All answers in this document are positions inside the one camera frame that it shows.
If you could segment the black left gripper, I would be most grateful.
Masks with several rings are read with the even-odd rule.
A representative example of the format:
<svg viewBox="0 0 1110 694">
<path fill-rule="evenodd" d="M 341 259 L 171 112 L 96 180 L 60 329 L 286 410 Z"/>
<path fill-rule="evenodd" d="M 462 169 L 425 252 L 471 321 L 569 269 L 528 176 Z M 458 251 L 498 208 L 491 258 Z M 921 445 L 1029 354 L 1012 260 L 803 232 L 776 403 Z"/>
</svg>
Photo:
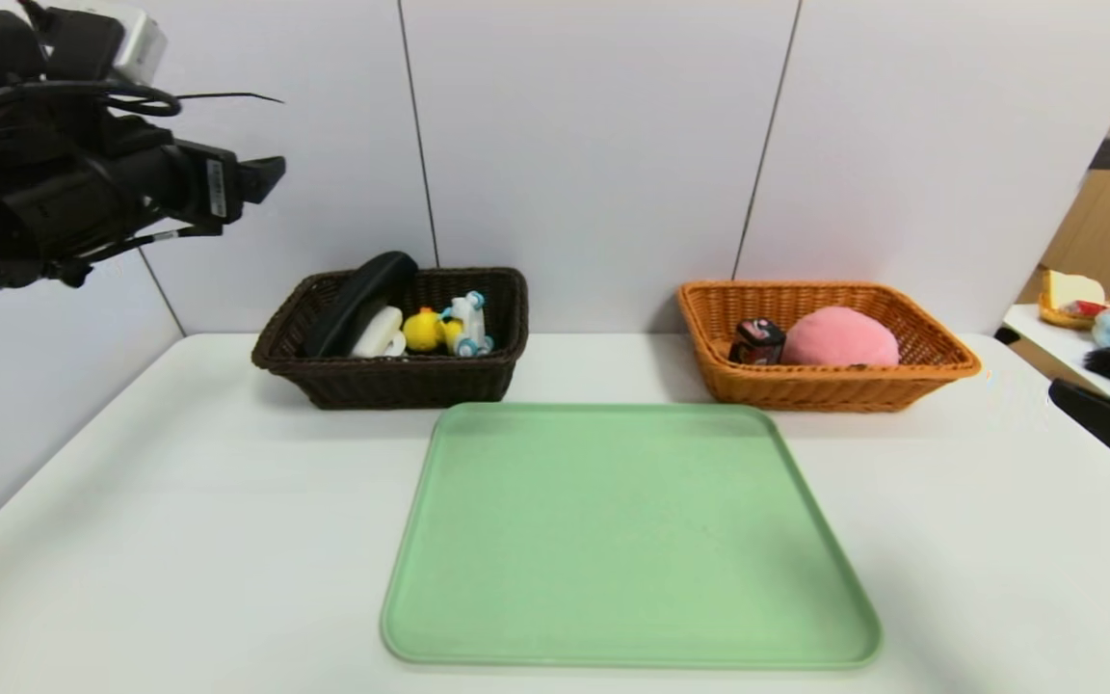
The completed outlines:
<svg viewBox="0 0 1110 694">
<path fill-rule="evenodd" d="M 163 217 L 189 227 L 225 227 L 242 215 L 243 202 L 263 203 L 273 193 L 286 175 L 286 159 L 238 162 L 229 150 L 176 140 L 117 158 L 109 171 Z"/>
</svg>

